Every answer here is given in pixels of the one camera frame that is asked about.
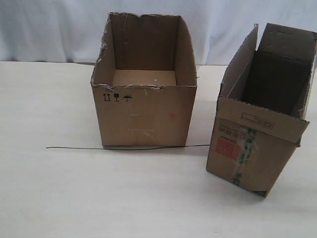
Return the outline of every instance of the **black wire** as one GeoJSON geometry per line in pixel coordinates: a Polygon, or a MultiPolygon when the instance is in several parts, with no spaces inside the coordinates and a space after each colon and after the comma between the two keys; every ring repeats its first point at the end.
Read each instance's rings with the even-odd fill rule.
{"type": "Polygon", "coordinates": [[[185,146],[163,146],[163,147],[155,147],[155,148],[142,148],[142,149],[119,149],[119,148],[87,148],[87,147],[63,147],[63,146],[50,146],[46,147],[46,149],[74,149],[74,150],[118,150],[118,151],[140,151],[140,150],[158,150],[158,149],[168,149],[168,148],[185,148],[185,147],[201,147],[201,146],[209,146],[209,145],[185,145],[185,146]]]}

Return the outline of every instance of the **cardboard box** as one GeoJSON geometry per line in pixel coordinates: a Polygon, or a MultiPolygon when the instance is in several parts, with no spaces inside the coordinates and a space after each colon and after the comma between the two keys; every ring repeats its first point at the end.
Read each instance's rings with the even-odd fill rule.
{"type": "Polygon", "coordinates": [[[266,197],[300,146],[316,68],[317,34],[258,25],[228,66],[220,87],[207,171],[266,197]]]}
{"type": "Polygon", "coordinates": [[[110,13],[91,86],[103,146],[184,146],[197,89],[184,19],[110,13]]]}

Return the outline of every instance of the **white table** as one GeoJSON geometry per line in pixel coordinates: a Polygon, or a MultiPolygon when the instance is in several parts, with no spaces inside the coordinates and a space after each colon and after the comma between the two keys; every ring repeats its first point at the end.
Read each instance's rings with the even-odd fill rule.
{"type": "MultiPolygon", "coordinates": [[[[0,62],[1,238],[261,238],[317,233],[317,90],[267,199],[205,170],[208,147],[100,148],[93,67],[0,62]]],[[[224,66],[201,66],[188,145],[209,144],[224,66]]]]}

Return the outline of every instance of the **umbrella symbol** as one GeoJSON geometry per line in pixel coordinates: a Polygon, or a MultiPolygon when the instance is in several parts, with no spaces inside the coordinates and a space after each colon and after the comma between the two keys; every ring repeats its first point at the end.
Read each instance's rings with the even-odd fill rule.
{"type": "Polygon", "coordinates": [[[130,98],[132,99],[133,97],[132,97],[132,95],[127,94],[127,95],[125,95],[123,98],[126,99],[126,102],[129,102],[129,99],[130,99],[130,98]]]}

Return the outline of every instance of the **white cloth background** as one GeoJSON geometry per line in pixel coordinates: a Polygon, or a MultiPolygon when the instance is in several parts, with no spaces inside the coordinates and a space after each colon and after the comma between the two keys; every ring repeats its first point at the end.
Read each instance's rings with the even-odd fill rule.
{"type": "Polygon", "coordinates": [[[254,23],[317,31],[315,0],[0,0],[0,60],[94,62],[110,11],[182,15],[197,64],[228,64],[254,23]]]}

